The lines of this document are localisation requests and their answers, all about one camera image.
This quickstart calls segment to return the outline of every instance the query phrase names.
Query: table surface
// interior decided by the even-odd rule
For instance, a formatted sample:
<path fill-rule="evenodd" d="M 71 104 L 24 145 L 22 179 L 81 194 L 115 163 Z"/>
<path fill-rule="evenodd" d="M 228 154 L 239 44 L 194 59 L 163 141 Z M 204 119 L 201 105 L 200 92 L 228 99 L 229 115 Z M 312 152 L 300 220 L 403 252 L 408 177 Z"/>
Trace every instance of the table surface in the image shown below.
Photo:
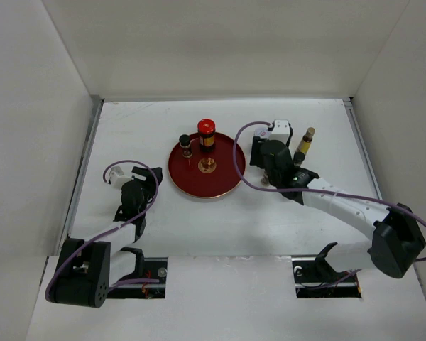
<path fill-rule="evenodd" d="M 295 130 L 292 151 L 313 126 L 304 167 L 350 193 L 375 195 L 341 100 L 105 104 L 71 235 L 86 237 L 111 224 L 120 192 L 102 182 L 107 165 L 133 158 L 162 167 L 160 195 L 136 247 L 146 256 L 170 257 L 167 296 L 108 300 L 91 310 L 46 303 L 41 290 L 27 340 L 426 340 L 426 302 L 413 269 L 401 280 L 362 271 L 361 300 L 296 298 L 290 257 L 277 255 L 317 253 L 330 242 L 362 243 L 366 239 L 355 229 L 243 183 L 216 200 L 190 197 L 172 184 L 172 147 L 206 117 L 232 137 L 250 121 L 288 119 Z M 252 136 L 249 129 L 239 141 L 248 161 Z M 259 184 L 261 175 L 246 167 L 252 183 Z M 42 288 L 55 262 L 50 260 Z"/>

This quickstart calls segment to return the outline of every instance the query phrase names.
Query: wall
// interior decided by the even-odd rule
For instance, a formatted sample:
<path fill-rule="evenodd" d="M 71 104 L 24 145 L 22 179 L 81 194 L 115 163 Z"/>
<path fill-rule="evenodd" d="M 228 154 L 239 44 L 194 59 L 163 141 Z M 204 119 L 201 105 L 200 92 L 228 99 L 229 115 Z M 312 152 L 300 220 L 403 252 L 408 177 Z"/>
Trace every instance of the wall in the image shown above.
<path fill-rule="evenodd" d="M 0 340 L 24 340 L 92 103 L 39 0 L 0 0 Z"/>
<path fill-rule="evenodd" d="M 410 1 L 354 106 L 384 197 L 426 219 L 426 0 Z"/>
<path fill-rule="evenodd" d="M 106 98 L 355 94 L 408 0 L 44 0 Z"/>

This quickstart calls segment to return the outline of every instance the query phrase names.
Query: red plate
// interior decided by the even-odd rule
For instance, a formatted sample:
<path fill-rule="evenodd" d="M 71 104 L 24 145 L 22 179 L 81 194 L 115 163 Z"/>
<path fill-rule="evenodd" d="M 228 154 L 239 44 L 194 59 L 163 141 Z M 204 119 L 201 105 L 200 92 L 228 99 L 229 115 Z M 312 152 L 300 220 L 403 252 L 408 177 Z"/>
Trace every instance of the red plate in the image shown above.
<path fill-rule="evenodd" d="M 185 158 L 182 148 L 177 144 L 169 156 L 169 175 L 174 184 L 183 192 L 194 197 L 213 198 L 233 190 L 241 181 L 232 162 L 234 140 L 216 133 L 215 149 L 211 153 L 200 150 L 199 134 L 191 134 L 192 157 Z M 203 173 L 199 162 L 212 158 L 216 168 L 211 173 Z M 236 147 L 236 158 L 241 174 L 244 174 L 246 159 L 240 146 Z"/>

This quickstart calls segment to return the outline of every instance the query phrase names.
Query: small bottle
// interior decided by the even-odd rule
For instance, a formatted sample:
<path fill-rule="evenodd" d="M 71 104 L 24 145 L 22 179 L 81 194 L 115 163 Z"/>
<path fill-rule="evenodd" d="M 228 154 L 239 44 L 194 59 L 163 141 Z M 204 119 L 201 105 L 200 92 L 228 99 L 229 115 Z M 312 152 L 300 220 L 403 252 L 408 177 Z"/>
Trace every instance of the small bottle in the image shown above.
<path fill-rule="evenodd" d="M 211 119 L 201 119 L 197 124 L 200 150 L 206 153 L 214 150 L 214 133 L 216 126 Z"/>
<path fill-rule="evenodd" d="M 314 136 L 315 129 L 310 127 L 307 129 L 306 134 L 303 136 L 303 138 L 300 141 L 300 144 L 297 147 L 297 150 L 295 152 L 302 152 L 305 156 L 307 154 L 307 151 L 311 147 L 312 137 Z"/>
<path fill-rule="evenodd" d="M 303 161 L 305 160 L 305 155 L 301 151 L 296 151 L 295 154 L 293 154 L 293 165 L 300 167 Z"/>
<path fill-rule="evenodd" d="M 191 149 L 191 138 L 189 135 L 183 134 L 178 139 L 180 142 L 180 147 L 183 149 L 183 157 L 184 158 L 190 158 L 192 156 L 192 149 Z"/>

